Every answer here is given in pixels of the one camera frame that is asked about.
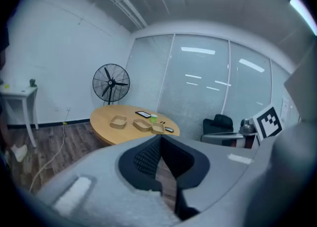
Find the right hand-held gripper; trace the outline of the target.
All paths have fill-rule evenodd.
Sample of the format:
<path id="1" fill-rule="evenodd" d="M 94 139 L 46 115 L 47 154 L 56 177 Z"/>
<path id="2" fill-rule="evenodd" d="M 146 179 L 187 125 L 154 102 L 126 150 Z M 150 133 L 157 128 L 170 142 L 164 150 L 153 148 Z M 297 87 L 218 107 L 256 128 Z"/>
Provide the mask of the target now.
<path id="1" fill-rule="evenodd" d="M 214 119 L 204 119 L 201 142 L 227 147 L 258 147 L 267 137 L 283 130 L 282 122 L 273 105 L 269 105 L 251 118 L 240 122 L 237 132 L 228 116 L 217 114 Z"/>

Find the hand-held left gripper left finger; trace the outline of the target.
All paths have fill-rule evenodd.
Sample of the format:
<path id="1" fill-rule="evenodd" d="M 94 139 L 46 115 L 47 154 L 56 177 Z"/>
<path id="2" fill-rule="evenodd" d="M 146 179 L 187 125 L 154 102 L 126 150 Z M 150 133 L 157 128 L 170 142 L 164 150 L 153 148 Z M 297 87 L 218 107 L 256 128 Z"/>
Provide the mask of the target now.
<path id="1" fill-rule="evenodd" d="M 156 180 L 161 159 L 160 141 L 161 136 L 156 135 L 120 156 L 118 169 L 134 188 L 144 191 L 162 191 L 162 184 Z"/>

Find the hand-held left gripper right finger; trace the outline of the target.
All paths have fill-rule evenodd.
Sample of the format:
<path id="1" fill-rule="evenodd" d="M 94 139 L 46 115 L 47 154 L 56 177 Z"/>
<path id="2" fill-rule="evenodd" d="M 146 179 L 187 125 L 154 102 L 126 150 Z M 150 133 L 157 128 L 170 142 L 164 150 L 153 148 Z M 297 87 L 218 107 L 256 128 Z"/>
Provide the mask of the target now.
<path id="1" fill-rule="evenodd" d="M 175 214 L 183 221 L 197 215 L 199 211 L 188 206 L 183 191 L 203 181 L 210 169 L 208 157 L 167 135 L 161 137 L 160 152 L 176 180 Z"/>

